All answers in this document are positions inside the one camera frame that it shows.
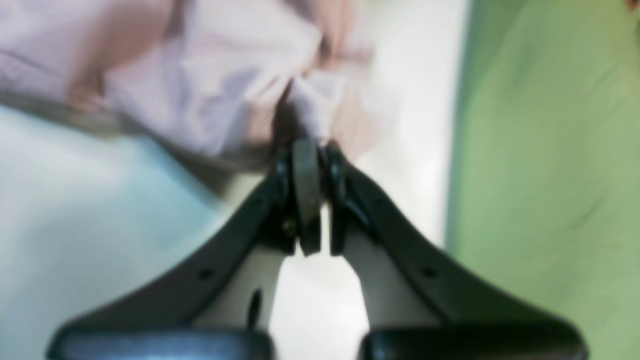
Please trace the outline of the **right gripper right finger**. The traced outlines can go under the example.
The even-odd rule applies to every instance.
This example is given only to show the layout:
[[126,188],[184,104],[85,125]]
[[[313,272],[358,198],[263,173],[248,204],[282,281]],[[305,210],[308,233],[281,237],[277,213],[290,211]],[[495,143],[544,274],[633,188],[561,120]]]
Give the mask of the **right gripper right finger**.
[[430,243],[338,144],[325,148],[331,254],[359,278],[359,360],[586,360],[576,327],[495,287]]

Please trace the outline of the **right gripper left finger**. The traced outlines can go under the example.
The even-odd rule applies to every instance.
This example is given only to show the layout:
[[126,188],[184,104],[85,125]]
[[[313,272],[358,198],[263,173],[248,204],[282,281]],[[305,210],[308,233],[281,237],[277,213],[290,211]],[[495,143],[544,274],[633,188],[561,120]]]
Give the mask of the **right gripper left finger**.
[[318,145],[297,140],[227,223],[179,265],[62,326],[50,360],[274,360],[282,264],[322,248]]

